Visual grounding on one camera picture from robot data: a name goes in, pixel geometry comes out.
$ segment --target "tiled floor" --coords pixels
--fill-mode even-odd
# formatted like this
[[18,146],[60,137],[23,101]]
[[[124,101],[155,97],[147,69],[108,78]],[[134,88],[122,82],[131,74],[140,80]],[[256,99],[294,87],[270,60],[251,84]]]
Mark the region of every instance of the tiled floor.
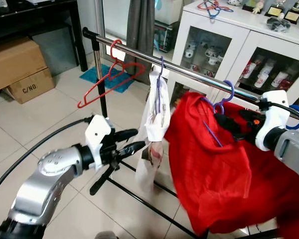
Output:
[[[55,89],[23,105],[4,94],[0,96],[0,176],[27,149],[52,131],[74,120],[88,117],[91,113],[100,113],[99,102],[83,109],[76,107],[92,85],[79,79],[81,74],[77,67],[56,76]],[[123,94],[113,92],[107,96],[109,117],[117,130],[139,126],[147,89],[147,86],[134,82]],[[0,224],[7,216],[18,188],[35,170],[38,159],[51,149],[84,143],[86,127],[86,124],[81,123],[58,134],[9,175],[0,187]],[[126,162],[136,166],[137,158],[130,157]],[[104,230],[113,230],[121,239],[189,238],[110,182],[106,182],[95,196],[90,196],[89,188],[101,173],[86,171],[65,188],[46,229],[45,238],[93,239],[97,232]],[[146,195],[138,188],[134,173],[124,166],[112,177],[191,230],[187,215],[177,198],[158,189],[153,195]],[[174,190],[168,155],[164,157],[158,180]],[[209,239],[231,238],[233,235],[209,235]]]

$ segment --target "red hanger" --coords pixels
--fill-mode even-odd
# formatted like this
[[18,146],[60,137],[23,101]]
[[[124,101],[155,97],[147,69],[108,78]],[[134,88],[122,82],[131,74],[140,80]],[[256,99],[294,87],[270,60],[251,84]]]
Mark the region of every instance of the red hanger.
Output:
[[[134,63],[124,64],[123,61],[121,61],[121,60],[119,60],[118,58],[114,57],[113,54],[112,54],[112,48],[115,46],[116,43],[120,43],[120,44],[122,44],[122,41],[121,41],[121,40],[115,40],[115,41],[113,41],[113,43],[111,44],[111,50],[110,50],[110,53],[111,53],[111,57],[115,60],[115,61],[114,61],[114,64],[110,67],[110,70],[109,70],[108,74],[106,74],[102,79],[100,79],[96,84],[94,84],[94,85],[91,87],[91,89],[89,89],[89,90],[85,93],[85,95],[84,95],[84,97],[83,97],[84,104],[81,105],[82,102],[80,101],[80,102],[78,103],[78,105],[77,105],[78,108],[83,108],[83,107],[87,106],[88,104],[90,104],[90,103],[92,103],[92,102],[98,100],[99,98],[103,97],[103,96],[106,95],[107,93],[111,92],[112,90],[116,89],[117,87],[120,87],[121,85],[125,84],[126,82],[128,82],[128,81],[130,81],[130,80],[136,78],[137,76],[139,76],[140,74],[142,74],[142,73],[144,73],[144,72],[146,71],[145,66],[142,65],[142,64],[140,64],[140,63],[136,63],[136,62],[134,62]],[[113,68],[114,68],[116,65],[121,65],[121,67],[122,67],[122,71],[119,72],[119,73],[117,73],[117,74],[114,75],[114,76],[111,76],[111,72],[112,72]],[[109,78],[109,81],[111,81],[111,80],[113,80],[114,78],[116,78],[116,77],[122,75],[122,74],[124,73],[125,69],[126,69],[127,67],[130,67],[130,66],[137,66],[137,67],[139,68],[139,71],[136,72],[136,74],[134,74],[134,75],[128,77],[126,80],[122,81],[122,82],[119,83],[118,85],[116,85],[116,86],[114,86],[113,88],[109,89],[108,91],[104,92],[103,94],[97,96],[96,98],[94,98],[94,99],[92,99],[92,100],[90,100],[90,101],[87,101],[87,100],[86,100],[86,97],[89,95],[89,93],[90,93],[91,91],[94,90],[95,87],[97,87],[98,84],[100,84],[100,83],[101,83],[102,81],[104,81],[106,78]]]

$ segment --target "robotic arm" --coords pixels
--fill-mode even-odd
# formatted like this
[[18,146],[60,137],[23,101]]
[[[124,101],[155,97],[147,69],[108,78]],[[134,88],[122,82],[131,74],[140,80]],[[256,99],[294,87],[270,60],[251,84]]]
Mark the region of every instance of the robotic arm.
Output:
[[86,129],[87,145],[51,151],[38,162],[36,171],[22,184],[0,226],[0,239],[41,239],[50,222],[61,194],[74,178],[84,170],[110,164],[119,169],[122,159],[145,146],[135,142],[117,150],[116,142],[138,133],[136,129],[115,132],[110,121],[96,115]]

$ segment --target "black rack stand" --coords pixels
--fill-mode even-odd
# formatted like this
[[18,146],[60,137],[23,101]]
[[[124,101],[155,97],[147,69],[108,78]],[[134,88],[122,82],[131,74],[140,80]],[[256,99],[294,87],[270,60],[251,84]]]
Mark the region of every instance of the black rack stand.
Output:
[[[106,39],[104,37],[101,37],[99,35],[97,35],[94,32],[89,31],[86,27],[83,28],[83,36],[89,38],[92,41],[92,47],[93,47],[93,51],[94,51],[94,59],[95,59],[95,66],[96,66],[96,71],[97,71],[97,77],[98,79],[102,78],[102,69],[101,69],[101,59],[100,59],[100,45],[99,45],[99,40],[102,40],[102,43],[111,45],[112,41],[109,39]],[[154,64],[160,64],[160,59],[158,58],[154,58],[151,56],[147,56],[144,53],[140,53],[137,52],[133,49],[129,49],[129,51],[127,50],[128,48],[125,47],[126,50],[125,52],[128,54],[131,54],[135,57],[147,60],[149,62],[152,62]],[[186,75],[190,75],[190,72],[186,72],[184,73],[186,70],[182,69],[181,67],[175,66],[172,63],[169,62],[164,62],[165,67],[166,65],[169,65],[169,69],[176,71],[176,72],[183,72],[183,74]],[[224,91],[231,91],[231,89],[226,86],[225,83],[219,82],[217,80],[214,79],[209,79],[208,77],[201,77],[202,78],[200,80],[200,78],[196,77],[195,79],[198,81],[211,81],[211,82],[205,82],[206,84],[212,85],[214,87],[217,87],[219,89],[222,89]],[[99,94],[102,94],[103,92],[105,92],[105,84],[99,84],[98,85],[98,91]],[[256,95],[252,95],[250,93],[244,92],[244,91],[240,91],[240,92],[235,92],[235,96],[238,96],[240,98],[244,98],[248,101],[255,101],[258,97]],[[107,117],[107,108],[106,108],[106,100],[105,100],[105,96],[100,98],[101,100],[101,108],[102,108],[102,114],[104,117]],[[121,164],[123,164],[124,166],[128,167],[129,169],[131,169],[132,171],[136,171],[135,168],[133,168],[132,166],[130,166],[129,164],[121,161]],[[103,175],[101,176],[101,178],[95,183],[96,187],[93,188],[93,193],[95,194],[100,187],[105,183],[105,181],[109,181],[110,183],[114,184],[115,186],[117,186],[118,188],[122,189],[124,192],[126,192],[127,194],[129,194],[130,196],[132,196],[133,198],[135,198],[136,200],[138,200],[139,202],[141,202],[143,205],[145,205],[146,207],[150,208],[151,210],[153,210],[155,213],[159,214],[161,217],[165,218],[166,220],[168,220],[170,223],[172,223],[173,225],[177,226],[179,229],[183,230],[184,232],[186,232],[187,234],[189,234],[191,237],[195,238],[195,239],[207,239],[208,237],[208,231],[206,231],[206,233],[202,236],[197,236],[195,233],[193,233],[192,231],[190,231],[189,229],[185,228],[184,226],[182,226],[181,224],[179,224],[178,222],[176,222],[174,219],[170,218],[169,216],[167,216],[166,214],[164,214],[163,212],[161,212],[160,210],[158,210],[157,208],[155,208],[153,205],[149,204],[148,202],[146,202],[145,200],[143,200],[142,198],[140,198],[138,195],[136,195],[135,193],[131,192],[130,190],[128,190],[127,188],[125,188],[124,186],[122,186],[121,184],[119,184],[117,181],[109,178],[109,176],[111,175],[111,173],[114,171],[114,168],[108,168],[108,170],[103,173]],[[167,187],[165,187],[164,185],[154,181],[154,184],[158,187],[160,187],[161,189],[165,190],[166,192],[172,194],[173,196],[177,197],[177,195],[171,191],[170,189],[168,189]],[[275,239],[278,238],[279,235],[277,233],[277,229],[273,229],[273,230],[269,230],[266,232],[262,232],[262,233],[257,233],[257,234],[253,234],[253,235],[249,235],[249,236],[245,236],[245,237],[240,237],[239,239]]]

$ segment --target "gray curtain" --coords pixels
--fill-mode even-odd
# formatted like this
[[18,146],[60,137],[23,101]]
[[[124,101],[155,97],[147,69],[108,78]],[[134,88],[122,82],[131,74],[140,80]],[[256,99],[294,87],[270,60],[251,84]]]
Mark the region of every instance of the gray curtain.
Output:
[[[148,55],[153,54],[154,10],[155,0],[131,0],[126,45]],[[124,62],[138,62],[145,65],[147,71],[136,78],[136,80],[148,85],[150,84],[149,72],[151,63],[128,54],[125,55]],[[132,75],[137,72],[137,69],[129,67],[127,72]]]

